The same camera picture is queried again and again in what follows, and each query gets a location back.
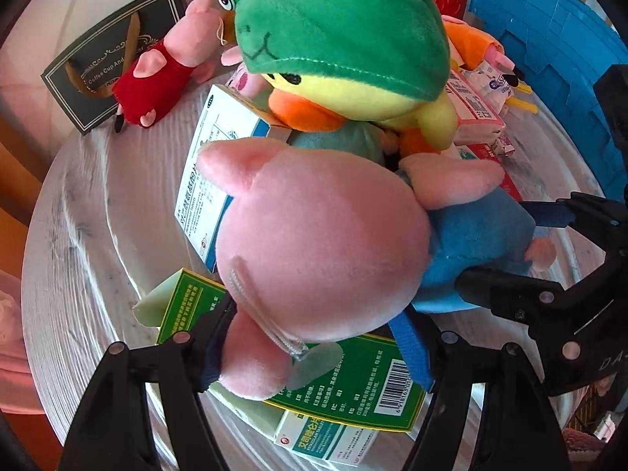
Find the pink pig plush blue body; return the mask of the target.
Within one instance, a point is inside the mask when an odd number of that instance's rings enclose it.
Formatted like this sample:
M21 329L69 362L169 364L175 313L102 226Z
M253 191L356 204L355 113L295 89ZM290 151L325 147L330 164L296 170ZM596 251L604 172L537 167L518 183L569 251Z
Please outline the pink pig plush blue body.
M416 153L390 171L263 137L201 157L214 173L221 157L229 162L216 252L236 314L219 380L246 400L307 385L336 366L341 341L407 307L465 309L453 285L467 268L524 274L556 258L492 161Z

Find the yellow strips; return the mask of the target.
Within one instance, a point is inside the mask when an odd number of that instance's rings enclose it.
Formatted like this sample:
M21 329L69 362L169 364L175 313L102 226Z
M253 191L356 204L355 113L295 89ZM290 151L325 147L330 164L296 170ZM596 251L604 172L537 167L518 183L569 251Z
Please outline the yellow strips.
M517 85L511 86L512 94L506 100L509 108L537 115L539 112L538 105L533 102L533 90L524 81L518 81Z

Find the pink white tissue pack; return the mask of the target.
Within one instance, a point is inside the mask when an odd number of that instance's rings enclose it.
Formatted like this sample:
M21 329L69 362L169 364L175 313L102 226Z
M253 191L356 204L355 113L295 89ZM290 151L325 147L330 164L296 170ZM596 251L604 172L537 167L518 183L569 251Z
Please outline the pink white tissue pack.
M457 146L493 144L506 124L492 106L453 70L449 72L445 90L458 117L458 128L453 136L453 142Z

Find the green medicine box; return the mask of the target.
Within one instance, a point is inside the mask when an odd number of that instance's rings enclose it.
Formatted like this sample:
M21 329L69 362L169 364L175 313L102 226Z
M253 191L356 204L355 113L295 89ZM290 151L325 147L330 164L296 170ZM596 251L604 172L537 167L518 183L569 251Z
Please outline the green medicine box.
M159 330L162 343L191 330L206 312L227 299L224 285L181 269L134 306L134 316ZM363 335L341 341L336 366L299 389L284 389L262 406L275 406L363 429L408 432L426 399L391 338Z

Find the white blue wipes packet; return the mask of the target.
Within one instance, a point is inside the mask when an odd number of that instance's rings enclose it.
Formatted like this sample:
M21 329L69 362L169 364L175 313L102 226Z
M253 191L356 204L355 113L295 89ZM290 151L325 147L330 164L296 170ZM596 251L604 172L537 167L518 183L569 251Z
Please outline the white blue wipes packet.
M504 79L504 75L487 61L483 61L474 70L465 70L463 75L497 114L501 113L506 101L513 96L512 87Z

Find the blue plastic storage crate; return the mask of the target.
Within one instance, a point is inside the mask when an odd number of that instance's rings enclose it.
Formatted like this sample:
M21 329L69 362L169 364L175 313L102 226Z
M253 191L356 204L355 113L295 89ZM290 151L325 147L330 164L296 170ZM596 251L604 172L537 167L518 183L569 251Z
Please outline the blue plastic storage crate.
M604 194L622 199L622 153L593 90L610 66L627 62L619 35L580 0L471 0L469 10L562 124Z

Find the white teal medicine box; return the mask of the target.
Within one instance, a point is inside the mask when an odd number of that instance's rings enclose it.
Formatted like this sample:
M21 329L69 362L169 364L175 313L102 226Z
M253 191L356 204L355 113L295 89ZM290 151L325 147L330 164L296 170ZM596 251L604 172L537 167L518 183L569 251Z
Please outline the white teal medicine box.
M356 467L378 435L373 429L286 411L276 429L274 443L308 459Z

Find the pig plush orange dress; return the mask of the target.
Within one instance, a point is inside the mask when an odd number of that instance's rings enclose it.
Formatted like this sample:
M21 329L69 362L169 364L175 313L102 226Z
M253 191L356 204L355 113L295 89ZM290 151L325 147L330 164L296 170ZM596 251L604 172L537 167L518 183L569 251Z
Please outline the pig plush orange dress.
M451 57L467 70L475 70L483 62L505 73L514 73L515 64L507 57L501 42L467 22L442 15Z

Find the green frog hat duck plush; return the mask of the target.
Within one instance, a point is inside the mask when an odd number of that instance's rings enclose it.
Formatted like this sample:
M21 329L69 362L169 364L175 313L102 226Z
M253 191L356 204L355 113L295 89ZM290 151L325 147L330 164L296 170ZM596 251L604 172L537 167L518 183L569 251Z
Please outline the green frog hat duck plush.
M300 132L350 121L394 132L404 155L453 144L458 116L446 94L450 47L434 0L218 0L234 15L268 106Z

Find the white blue medicine box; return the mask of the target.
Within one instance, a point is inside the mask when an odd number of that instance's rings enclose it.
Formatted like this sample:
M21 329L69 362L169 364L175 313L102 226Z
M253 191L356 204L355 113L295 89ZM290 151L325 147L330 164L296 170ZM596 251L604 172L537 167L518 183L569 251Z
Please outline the white blue medicine box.
M173 214L212 273L217 271L218 230L232 201L233 189L224 173L229 166L227 159L218 160L218 171L214 173L201 152L224 141L252 137L287 141L289 136L290 129L285 124L235 89L221 84L211 87L190 143Z

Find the pink pig plush red dress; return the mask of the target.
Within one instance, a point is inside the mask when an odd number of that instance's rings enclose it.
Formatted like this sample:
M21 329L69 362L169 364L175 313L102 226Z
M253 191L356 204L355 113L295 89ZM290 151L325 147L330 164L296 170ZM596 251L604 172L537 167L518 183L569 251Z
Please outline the pink pig plush red dress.
M215 55L227 45L226 25L212 0L193 0L164 38L144 51L113 84L114 129L148 129L179 102L191 80L210 79Z

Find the black framed gift box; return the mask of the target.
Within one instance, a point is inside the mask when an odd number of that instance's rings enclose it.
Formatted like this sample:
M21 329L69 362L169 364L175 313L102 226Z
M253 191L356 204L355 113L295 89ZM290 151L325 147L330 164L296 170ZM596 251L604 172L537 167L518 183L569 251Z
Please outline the black framed gift box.
M133 0L91 27L49 64L42 82L83 135L115 114L117 102L105 94L124 70L126 40L139 18L136 52L163 38L183 16L186 0Z

